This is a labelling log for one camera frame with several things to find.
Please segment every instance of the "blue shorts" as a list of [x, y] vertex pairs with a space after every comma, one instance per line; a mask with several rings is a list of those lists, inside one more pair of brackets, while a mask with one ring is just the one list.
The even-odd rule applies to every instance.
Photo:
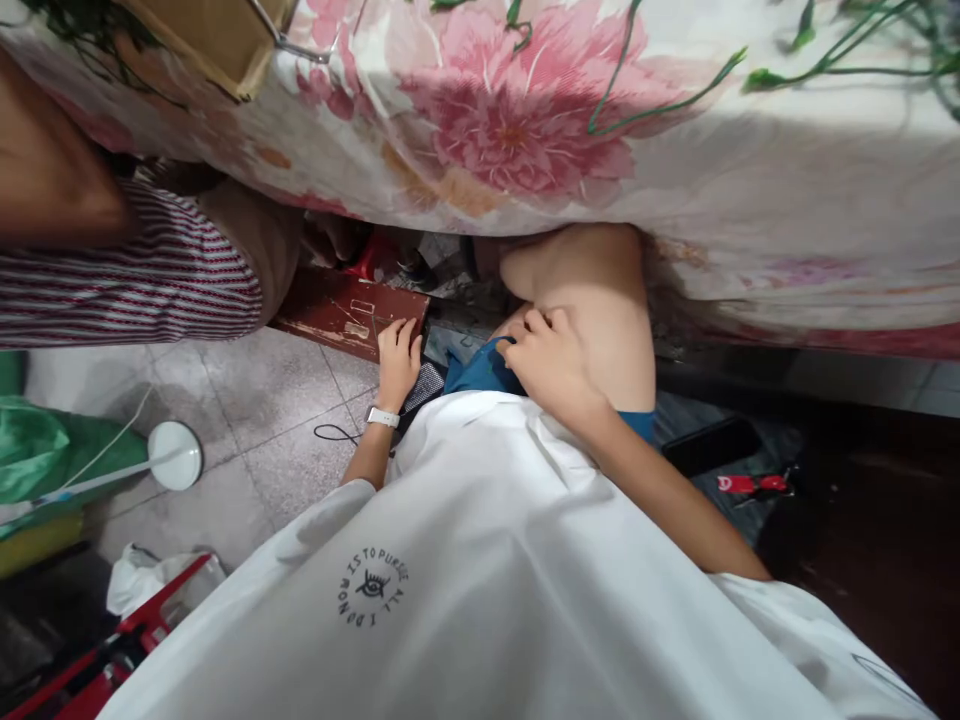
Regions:
[[[503, 339], [513, 342], [511, 337], [493, 338], [477, 350], [477, 354], [466, 365], [450, 355], [450, 369], [443, 385], [443, 394], [461, 390], [496, 390], [526, 397], [520, 378], [504, 364], [503, 356], [496, 351], [497, 341]], [[653, 442], [653, 416], [652, 412], [620, 413], [624, 422], [648, 443]]]

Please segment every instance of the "striped shirt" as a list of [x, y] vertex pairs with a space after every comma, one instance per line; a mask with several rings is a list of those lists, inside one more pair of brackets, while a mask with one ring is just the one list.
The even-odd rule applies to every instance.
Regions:
[[196, 205], [118, 182], [142, 228], [131, 242], [0, 251], [0, 349], [228, 340], [257, 327], [260, 283]]

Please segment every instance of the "white plastic bag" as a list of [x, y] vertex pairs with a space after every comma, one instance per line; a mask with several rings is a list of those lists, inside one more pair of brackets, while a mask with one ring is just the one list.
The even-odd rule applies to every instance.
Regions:
[[[186, 570], [202, 553], [174, 555], [157, 560], [151, 553], [130, 543], [113, 564], [107, 587], [107, 610], [126, 619]], [[203, 568], [167, 601], [163, 615], [173, 627], [180, 623], [214, 589], [226, 580], [220, 562], [213, 555]]]

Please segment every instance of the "green bag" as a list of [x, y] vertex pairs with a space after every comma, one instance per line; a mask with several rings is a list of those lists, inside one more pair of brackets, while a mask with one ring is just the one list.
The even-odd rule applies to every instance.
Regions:
[[23, 393], [23, 363], [26, 355], [22, 350], [0, 350], [0, 395]]
[[[112, 420], [37, 407], [21, 397], [0, 397], [0, 503], [36, 500], [65, 486], [123, 425]], [[126, 430], [113, 446], [70, 484], [92, 480], [146, 461], [146, 441]], [[51, 503], [0, 525], [0, 540], [17, 530], [60, 517], [116, 489], [108, 483], [66, 502]]]

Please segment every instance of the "tiled floor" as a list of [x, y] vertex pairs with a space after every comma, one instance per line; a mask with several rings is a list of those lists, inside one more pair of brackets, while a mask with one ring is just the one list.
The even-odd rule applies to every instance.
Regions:
[[787, 385], [828, 400], [960, 417], [960, 363], [804, 350]]
[[235, 568], [337, 486], [353, 445], [313, 428], [334, 423], [356, 434], [377, 379], [373, 363], [264, 329], [233, 343], [34, 351], [26, 394], [126, 421], [153, 383], [134, 428], [185, 422], [203, 446], [204, 474], [183, 492], [149, 476], [133, 483], [89, 509], [88, 534], [111, 562], [137, 542], [161, 557], [213, 548]]

